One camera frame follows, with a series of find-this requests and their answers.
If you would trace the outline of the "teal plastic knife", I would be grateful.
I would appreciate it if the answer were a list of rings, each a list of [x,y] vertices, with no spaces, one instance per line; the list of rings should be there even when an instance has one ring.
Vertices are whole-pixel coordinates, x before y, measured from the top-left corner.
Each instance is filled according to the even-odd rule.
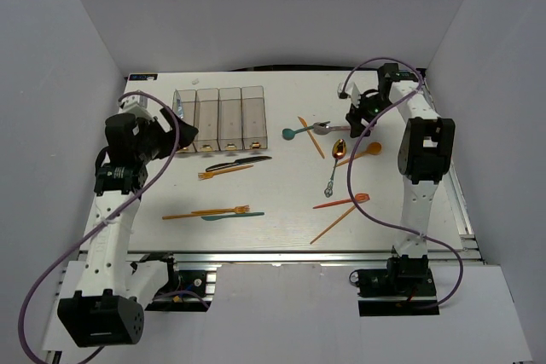
[[[264,215],[265,215],[264,212],[245,212],[245,213],[233,213],[233,214],[208,215],[208,216],[202,216],[201,219],[212,222],[212,221],[218,221],[218,220],[230,219],[230,218],[262,217]]]

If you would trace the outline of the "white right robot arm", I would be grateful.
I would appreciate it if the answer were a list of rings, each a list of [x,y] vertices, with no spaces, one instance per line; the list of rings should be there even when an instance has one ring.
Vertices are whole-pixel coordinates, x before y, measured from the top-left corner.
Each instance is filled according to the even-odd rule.
[[[358,286],[366,298],[435,294],[428,263],[428,226],[434,195],[449,171],[456,125],[440,117],[421,92],[422,77],[389,62],[378,71],[376,88],[360,91],[346,79],[338,88],[351,105],[346,121],[351,137],[369,136],[381,114],[396,108],[405,122],[398,151],[403,178],[401,221],[384,269],[362,270]]]

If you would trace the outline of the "orange fork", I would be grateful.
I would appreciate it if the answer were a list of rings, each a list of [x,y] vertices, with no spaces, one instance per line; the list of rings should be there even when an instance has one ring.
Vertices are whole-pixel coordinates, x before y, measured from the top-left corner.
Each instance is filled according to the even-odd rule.
[[[246,170],[246,169],[249,169],[249,168],[252,168],[252,167],[253,167],[253,165],[240,165],[240,166],[230,167],[230,168],[226,168],[226,169],[222,169],[222,170],[213,170],[213,171],[200,172],[198,174],[198,180],[199,181],[208,180],[208,179],[214,178],[215,176],[228,174],[228,173],[236,172],[236,171],[239,171],[239,170]]]
[[[243,214],[248,213],[250,211],[249,205],[240,205],[233,208],[221,208],[221,209],[211,209],[211,210],[202,210],[202,211],[192,211],[192,214],[195,215],[202,215],[202,216],[209,216],[209,215],[217,215],[217,214],[225,214],[225,213],[235,213],[235,214]]]

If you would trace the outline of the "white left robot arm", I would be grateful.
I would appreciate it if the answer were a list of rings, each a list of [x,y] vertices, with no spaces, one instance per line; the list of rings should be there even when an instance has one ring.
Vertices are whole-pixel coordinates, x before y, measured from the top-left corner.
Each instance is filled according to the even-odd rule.
[[[197,128],[161,114],[163,129],[144,109],[118,113],[105,121],[107,146],[96,161],[95,222],[84,271],[74,294],[60,300],[57,315],[80,348],[136,344],[143,333],[144,310],[154,297],[180,287],[180,274],[167,255],[129,265],[126,255],[138,196],[148,178],[147,165],[192,144]]]

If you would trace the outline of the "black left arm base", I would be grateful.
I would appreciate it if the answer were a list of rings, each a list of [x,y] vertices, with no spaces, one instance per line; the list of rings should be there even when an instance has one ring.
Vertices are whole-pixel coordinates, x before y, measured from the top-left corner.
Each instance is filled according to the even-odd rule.
[[[154,300],[147,306],[150,312],[207,312],[211,301],[208,271],[204,269],[183,269],[178,266],[172,253],[149,253],[137,261],[130,262],[132,274],[145,262],[162,262],[167,268],[168,281],[155,294]]]

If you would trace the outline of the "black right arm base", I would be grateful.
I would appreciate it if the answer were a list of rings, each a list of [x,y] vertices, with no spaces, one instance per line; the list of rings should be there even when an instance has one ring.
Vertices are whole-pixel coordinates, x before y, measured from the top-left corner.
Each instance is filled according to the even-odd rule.
[[[349,274],[357,288],[362,317],[438,315],[438,299],[428,257],[391,257],[383,269],[357,269]]]

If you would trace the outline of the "orange plastic knife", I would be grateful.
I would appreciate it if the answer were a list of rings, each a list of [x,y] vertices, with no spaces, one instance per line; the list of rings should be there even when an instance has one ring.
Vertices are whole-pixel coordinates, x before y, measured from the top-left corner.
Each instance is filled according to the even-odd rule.
[[[321,156],[322,159],[325,159],[325,154],[321,148],[321,146],[319,145],[317,139],[313,136],[311,130],[312,130],[312,126],[310,127],[307,122],[300,116],[298,116],[298,120],[300,121],[300,123],[302,124],[302,126],[305,128],[305,131],[307,133],[307,135],[310,137],[315,149],[318,151],[319,155]]]

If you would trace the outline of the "black knife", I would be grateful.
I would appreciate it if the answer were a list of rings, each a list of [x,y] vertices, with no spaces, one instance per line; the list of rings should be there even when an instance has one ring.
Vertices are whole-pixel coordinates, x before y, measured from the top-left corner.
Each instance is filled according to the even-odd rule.
[[[255,163],[266,161],[266,160],[271,160],[271,156],[267,156],[267,155],[251,156],[248,158],[236,159],[229,163],[220,163],[216,165],[211,165],[205,169],[205,172],[224,170],[224,169],[233,168],[233,167],[242,166],[242,165],[251,165],[251,164],[255,164]]]

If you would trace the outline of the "teal plastic spoon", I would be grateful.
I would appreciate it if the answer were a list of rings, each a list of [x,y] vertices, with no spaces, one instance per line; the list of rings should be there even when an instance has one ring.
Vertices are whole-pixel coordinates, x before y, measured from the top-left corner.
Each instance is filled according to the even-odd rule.
[[[282,138],[286,141],[291,141],[292,139],[294,139],[294,137],[297,134],[302,133],[304,131],[308,131],[308,130],[312,130],[313,132],[322,135],[325,133],[325,130],[327,129],[328,125],[329,125],[329,122],[327,121],[322,123],[314,123],[312,126],[306,126],[298,130],[285,128],[282,130]]]

